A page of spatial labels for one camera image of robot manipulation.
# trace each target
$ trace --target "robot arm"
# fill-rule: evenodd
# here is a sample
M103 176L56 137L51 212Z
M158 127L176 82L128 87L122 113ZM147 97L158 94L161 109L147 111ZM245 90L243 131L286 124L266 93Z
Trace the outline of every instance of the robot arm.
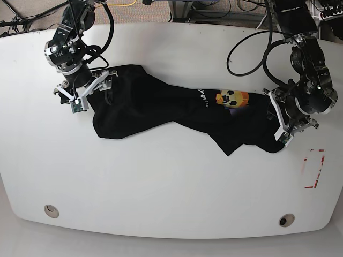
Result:
M110 89L110 83L106 77L113 74L107 70L102 71L102 73L92 73L92 69L89 69L87 64L98 57L103 59L101 54L108 48L113 37L114 20L108 6L103 2L68 0L68 3L69 6L64 10L62 22L59 24L53 39L46 43L44 53L48 62L65 77L63 83L57 86L54 93L59 94L61 103L69 103L72 112L75 113L88 109L86 99L88 94L92 94L96 89ZM88 46L82 40L84 31L94 24L95 3L104 6L110 20L110 32L103 48ZM89 55L90 58L84 59L85 55ZM87 87L87 89L79 96L76 88L82 86Z
M65 81L57 86L54 93L59 94L61 103L69 103L72 112L75 113L88 109L86 99L88 94L92 94L98 89L108 90L111 88L110 76L116 74L114 71L106 70L108 63L101 54L108 48L113 37L114 21L108 6L103 2L68 0L68 3L69 6L63 13L62 22L53 39L46 44L45 56L48 62L57 68L57 72L65 77ZM87 46L81 39L83 32L94 24L95 3L103 4L110 19L110 33L103 48ZM316 39L317 26L305 0L265 0L265 4L270 21L272 17L275 17L278 26L286 36L284 40L269 45L264 54L263 69L266 75L278 85L272 91L264 89L264 93L271 98L273 107L270 117L274 116L280 123L280 129L276 132L275 139L287 145L296 132L311 126L318 128L317 122L310 115L329 112L338 97L332 87L329 70L325 66L324 54ZM297 83L289 80L286 84L275 78L267 68L266 58L270 51L287 43L295 43L295 46L292 47L290 61L294 70L300 75ZM107 66L95 68L98 71L92 73L87 64L98 57L106 61ZM231 73L243 76L252 72ZM76 88L82 86L86 90L79 96Z
M275 139L287 145L296 132L311 126L317 129L318 124L310 115L328 113L338 96L316 39L317 26L305 0L269 0L269 6L281 31L292 38L272 43L266 54L281 44L295 42L290 62L300 75L297 83L290 80L286 84L270 74L266 61L263 63L266 75L279 86L271 92L264 90L271 98L280 122Z

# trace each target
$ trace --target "yellow cable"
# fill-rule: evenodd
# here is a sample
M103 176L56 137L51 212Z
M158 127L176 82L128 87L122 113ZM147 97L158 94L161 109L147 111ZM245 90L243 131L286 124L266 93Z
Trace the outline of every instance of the yellow cable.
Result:
M137 2L137 0L133 1L131 4L108 4L108 6L132 6Z

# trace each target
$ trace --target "circular hole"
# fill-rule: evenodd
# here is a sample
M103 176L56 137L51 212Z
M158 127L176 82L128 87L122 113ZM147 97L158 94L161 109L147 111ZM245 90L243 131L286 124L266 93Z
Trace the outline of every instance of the circular hole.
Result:
M52 205L45 205L44 211L50 218L58 218L59 217L58 210Z
M280 225L281 225L281 226L285 225L286 223L287 223L287 220L286 220L285 218L282 218L282 219L280 220Z
M281 217L281 219L279 220L279 225L283 228L287 228L290 225L292 225L294 220L295 220L295 216L293 214L286 214L283 217Z
M47 210L50 211L50 212L54 211L54 209L52 209L51 206L47 206Z

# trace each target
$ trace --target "black t-shirt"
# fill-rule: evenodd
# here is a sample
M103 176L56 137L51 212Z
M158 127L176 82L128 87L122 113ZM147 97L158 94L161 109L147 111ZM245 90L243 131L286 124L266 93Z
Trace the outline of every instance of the black t-shirt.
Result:
M147 74L139 65L111 68L112 89L87 97L101 138L121 139L167 122L204 132L227 154L240 145L257 145L276 153L277 120L266 119L267 96L234 90L171 86Z

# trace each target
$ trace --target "table surface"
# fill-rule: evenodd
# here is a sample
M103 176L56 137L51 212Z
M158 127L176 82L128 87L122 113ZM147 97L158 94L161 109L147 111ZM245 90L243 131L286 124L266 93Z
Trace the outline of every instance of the table surface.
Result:
M84 40L101 46L108 30L93 26ZM162 238L259 237L327 225L343 186L341 101L329 114L315 116L319 130L297 134L277 154L242 146L227 157L207 134L176 123L123 140L100 139L92 110L73 115L52 94L63 80L43 54L54 31L0 39L6 49L0 60L0 173L17 216ZM262 69L237 78L225 64L230 49L253 32L199 24L120 24L104 57L111 66L142 65L172 85L260 92L275 87ZM230 60L233 70L253 68L266 42L267 35L259 35L239 47ZM341 95L343 46L319 44ZM284 81L297 79L290 53L290 46L281 46L268 59L271 72ZM98 65L101 60L92 63ZM318 186L305 188L315 183L322 155ZM59 218L48 217L45 205L55 206ZM288 213L295 221L282 228L279 219Z

